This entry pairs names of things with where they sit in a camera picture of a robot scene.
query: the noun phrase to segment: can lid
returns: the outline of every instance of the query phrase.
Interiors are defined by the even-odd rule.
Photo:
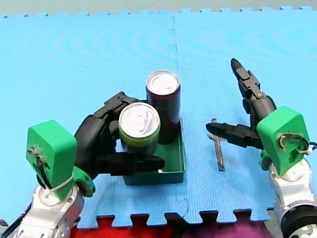
[[[128,136],[144,138],[160,127],[159,114],[147,103],[132,103],[120,113],[119,126]]]
[[[148,90],[157,95],[172,94],[179,85],[180,81],[177,75],[167,70],[157,71],[147,78]]]

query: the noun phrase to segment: blue foam mat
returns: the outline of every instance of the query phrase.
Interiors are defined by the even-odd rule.
[[[219,172],[205,124],[211,118],[248,124],[230,59],[251,69],[277,105],[301,112],[312,140],[317,96],[317,12],[292,10],[193,13],[161,12],[0,19],[0,218],[12,222],[27,206],[37,182],[25,160],[27,128],[55,119],[74,133],[83,118],[117,93],[145,98],[145,78],[175,71],[182,83],[181,116],[186,152],[182,184],[125,186],[121,177],[98,176],[86,199],[80,228],[97,216],[114,215],[114,226],[132,225],[130,215],[149,214],[148,225],[164,225],[165,213],[189,223],[200,212],[217,211],[218,222],[234,222],[235,210],[251,220],[269,218],[273,192],[259,152],[222,143]],[[316,154],[309,162],[317,170]],[[316,190],[316,177],[313,188]]]

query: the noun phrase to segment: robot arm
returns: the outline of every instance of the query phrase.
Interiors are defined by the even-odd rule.
[[[29,128],[27,160],[37,172],[39,186],[32,203],[1,238],[68,238],[84,206],[95,192],[98,174],[133,175],[162,169],[157,156],[116,152],[118,118],[137,99],[120,92],[87,116],[75,136],[56,121]]]
[[[252,72],[236,59],[231,60],[231,68],[238,79],[243,107],[250,115],[250,126],[209,123],[206,129],[231,144],[261,149],[262,168],[269,172],[283,236],[317,236],[317,200],[311,190],[312,171],[304,159],[316,143],[309,142],[302,115],[286,107],[277,108],[260,90]]]

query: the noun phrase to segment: green tray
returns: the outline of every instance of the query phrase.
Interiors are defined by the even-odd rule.
[[[159,144],[155,155],[165,160],[163,169],[154,172],[137,173],[133,176],[123,176],[125,184],[142,185],[183,182],[185,153],[181,133],[174,142],[166,145]]]

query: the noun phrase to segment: can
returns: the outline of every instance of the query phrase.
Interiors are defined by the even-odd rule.
[[[158,112],[149,104],[137,102],[125,107],[119,116],[119,135],[126,152],[152,155],[159,143]]]
[[[162,70],[152,73],[146,81],[148,102],[160,118],[158,142],[173,142],[180,131],[180,81],[173,72]]]

